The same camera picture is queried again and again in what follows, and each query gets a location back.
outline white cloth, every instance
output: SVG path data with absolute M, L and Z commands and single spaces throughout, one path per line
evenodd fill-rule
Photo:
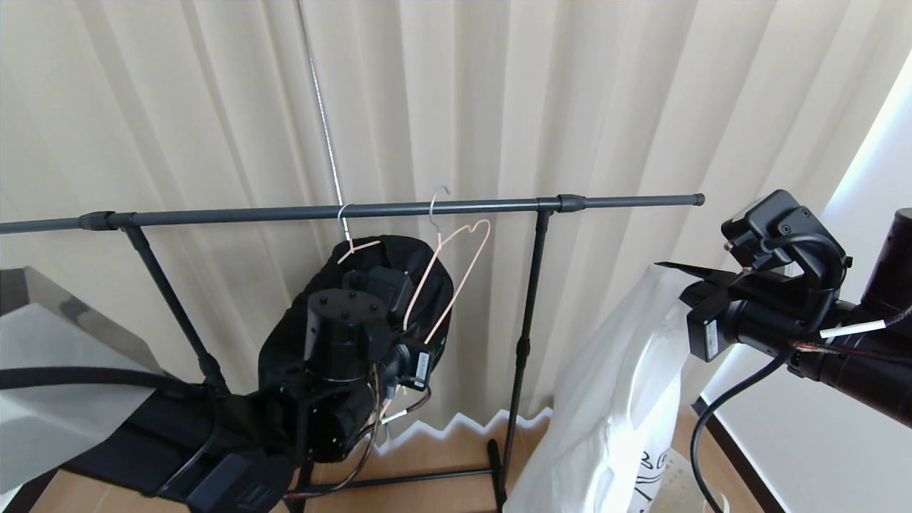
M 642 496 L 635 487 L 648 445 L 656 453 L 650 458 L 657 460 L 670 446 L 680 369 L 689 353 L 689 309 L 678 297 L 696 280 L 651 266 L 561 370 L 548 432 L 505 512 L 620 513 L 630 506 L 646 511 L 649 501 L 631 499 Z M 660 478 L 657 472 L 649 476 L 653 482 L 641 490 L 654 497 Z

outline curtain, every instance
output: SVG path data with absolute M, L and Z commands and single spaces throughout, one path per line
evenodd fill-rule
M 443 184 L 461 200 L 705 193 L 699 208 L 553 218 L 523 414 L 548 404 L 562 364 L 649 263 L 722 265 L 720 223 L 777 188 L 819 213 L 912 46 L 902 0 L 0 9 L 5 221 L 336 204 L 323 118 L 346 203 L 428 201 Z M 449 232 L 479 216 L 439 218 Z M 457 412 L 484 424 L 509 404 L 534 216 L 491 221 L 420 411 L 437 427 Z M 435 237 L 426 217 L 349 225 Z M 236 392 L 255 388 L 260 345 L 342 240 L 334 220 L 146 232 Z M 444 251 L 455 277 L 478 242 Z M 4 236 L 2 261 L 38 268 L 163 367 L 200 378 L 123 235 Z M 712 369 L 689 364 L 685 398 Z

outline wooden floor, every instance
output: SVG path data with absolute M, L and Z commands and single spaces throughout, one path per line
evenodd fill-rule
M 690 409 L 678 419 L 673 447 L 685 455 L 689 434 L 697 415 Z M 507 479 L 508 492 L 522 471 L 529 455 L 547 429 L 547 419 L 527 428 L 517 429 L 513 447 L 511 472 Z M 484 467 L 488 464 L 485 444 L 494 438 L 503 446 L 506 422 L 494 422 L 487 433 L 478 433 L 468 425 L 451 427 L 445 439 L 431 434 L 413 434 L 406 444 L 373 455 L 360 478 L 401 476 L 418 472 L 434 472 Z M 762 513 L 747 487 L 728 463 L 719 446 L 708 434 L 701 444 L 700 462 L 703 474 L 731 503 L 734 513 Z M 315 483 L 337 482 L 347 475 L 357 461 L 353 453 L 337 465 L 317 466 Z M 401 513 L 435 511 L 440 513 L 470 513 L 495 510 L 490 476 L 467 476 L 418 483 L 343 490 L 336 494 L 307 501 L 306 513 L 332 513 L 386 510 Z M 35 504 L 33 513 L 185 513 L 186 507 L 163 499 L 145 498 L 123 488 L 113 487 L 67 472 L 58 472 L 44 495 Z M 282 505 L 274 512 L 285 511 Z

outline clothes hanger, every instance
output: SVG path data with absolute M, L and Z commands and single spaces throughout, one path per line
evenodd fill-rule
M 348 241 L 348 251 L 336 262 L 337 264 L 344 262 L 346 258 L 354 255 L 355 252 L 359 249 L 364 249 L 365 247 L 371 247 L 380 244 L 380 241 L 375 240 L 368 242 L 367 244 L 362 244 L 361 246 L 355 247 L 355 243 L 351 240 L 351 234 L 348 232 L 348 226 L 342 222 L 342 211 L 345 210 L 349 205 L 350 204 L 343 204 L 342 207 L 339 208 L 339 213 L 336 214 L 336 220 L 339 222 L 339 226 L 342 226 L 342 231 L 345 232 L 345 239 Z
M 428 263 L 428 266 L 424 269 L 424 274 L 421 276 L 421 281 L 418 283 L 418 286 L 415 288 L 415 293 L 411 297 L 411 301 L 409 302 L 409 307 L 405 310 L 405 318 L 402 321 L 403 330 L 405 330 L 409 326 L 409 314 L 411 313 L 411 309 L 412 309 L 412 307 L 415 306 L 415 300 L 418 299 L 418 295 L 421 292 L 421 289 L 424 287 L 424 282 L 425 282 L 425 280 L 427 280 L 428 274 L 430 274 L 430 269 L 433 267 L 434 262 L 437 261 L 437 257 L 440 255 L 440 251 L 443 249 L 443 247 L 446 246 L 447 243 L 449 243 L 459 233 L 464 232 L 466 230 L 468 230 L 469 233 L 472 233 L 482 223 L 485 224 L 485 226 L 487 227 L 487 230 L 485 231 L 484 239 L 482 240 L 482 243 L 478 246 L 478 250 L 475 251 L 475 256 L 472 257 L 472 261 L 469 263 L 469 268 L 466 269 L 465 274 L 462 275 L 462 280 L 459 282 L 459 286 L 456 287 L 456 290 L 453 292 L 453 297 L 450 300 L 450 304 L 448 304 L 447 308 L 444 309 L 443 313 L 440 314 L 440 318 L 437 319 L 437 323 L 434 324 L 434 327 L 430 329 L 428 336 L 424 339 L 424 343 L 428 343 L 430 341 L 430 338 L 433 337 L 434 333 L 437 332 L 437 328 L 440 327 L 440 324 L 443 322 L 444 318 L 446 318 L 447 314 L 450 313 L 450 310 L 453 308 L 453 304 L 456 302 L 456 298 L 459 297 L 460 292 L 462 291 L 462 286 L 465 285 L 466 280 L 469 278 L 469 274 L 472 272 L 472 268 L 475 267 L 475 262 L 478 261 L 478 256 L 482 253 L 482 250 L 484 249 L 484 245 L 487 244 L 488 237 L 491 236 L 491 221 L 489 221 L 487 219 L 481 219 L 474 225 L 465 225 L 465 226 L 459 228 L 458 230 L 456 230 L 455 232 L 450 234 L 450 236 L 448 236 L 447 238 L 444 239 L 443 235 L 440 233 L 440 226 L 434 222 L 434 202 L 437 201 L 437 194 L 440 192 L 440 189 L 443 189 L 447 194 L 450 193 L 450 189 L 448 189 L 446 185 L 439 187 L 437 189 L 437 191 L 434 192 L 434 196 L 430 199 L 430 208 L 428 209 L 428 218 L 430 219 L 430 223 L 432 225 L 434 225 L 434 228 L 437 230 L 437 248 L 434 250 L 434 255 L 430 258 L 430 262 Z

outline metal clothes rack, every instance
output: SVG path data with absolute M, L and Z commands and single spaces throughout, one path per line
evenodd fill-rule
M 667 196 L 626 196 L 587 198 L 575 194 L 559 194 L 554 197 L 513 199 L 513 200 L 479 200 L 451 201 L 434 204 L 434 214 L 492 214 L 499 212 L 536 212 L 535 239 L 533 243 L 532 262 L 529 269 L 529 283 L 525 296 L 523 326 L 519 340 L 516 342 L 516 367 L 513 375 L 513 392 L 510 398 L 510 415 L 507 421 L 507 434 L 504 440 L 503 458 L 495 440 L 489 440 L 487 453 L 489 465 L 484 468 L 432 472 L 410 476 L 395 476 L 382 479 L 365 479 L 354 481 L 350 488 L 408 483 L 446 477 L 478 476 L 490 474 L 494 488 L 497 510 L 501 511 L 506 501 L 506 477 L 510 467 L 510 455 L 513 451 L 513 437 L 516 431 L 516 415 L 519 409 L 519 397 L 523 388 L 523 373 L 531 350 L 530 331 L 535 308 L 535 294 L 538 290 L 538 278 L 542 270 L 544 239 L 548 231 L 548 221 L 553 214 L 563 214 L 585 210 L 586 208 L 617 208 L 631 206 L 672 206 L 701 205 L 703 194 L 667 195 Z M 187 210 L 174 212 L 151 213 L 117 213 L 92 212 L 80 217 L 62 219 L 44 219 L 37 221 L 20 221 L 0 223 L 0 235 L 48 232 L 55 230 L 83 229 L 90 231 L 122 230 L 127 234 L 133 247 L 140 254 L 143 264 L 149 270 L 171 313 L 181 326 L 193 351 L 199 359 L 200 369 L 206 381 L 214 386 L 225 385 L 218 361 L 206 350 L 193 327 L 187 312 L 175 294 L 171 283 L 152 252 L 149 241 L 142 232 L 143 226 L 162 225 L 200 225 L 210 223 L 248 223 L 260 221 L 293 221 L 309 219 L 335 219 L 339 206 L 295 206 L 277 208 L 243 208 L 223 210 Z M 394 204 L 350 204 L 346 206 L 345 217 L 384 217 L 403 215 L 426 215 L 430 212 L 430 203 L 394 203 Z M 313 463 L 308 462 L 301 468 L 296 492 L 318 492 L 331 485 L 309 486 Z

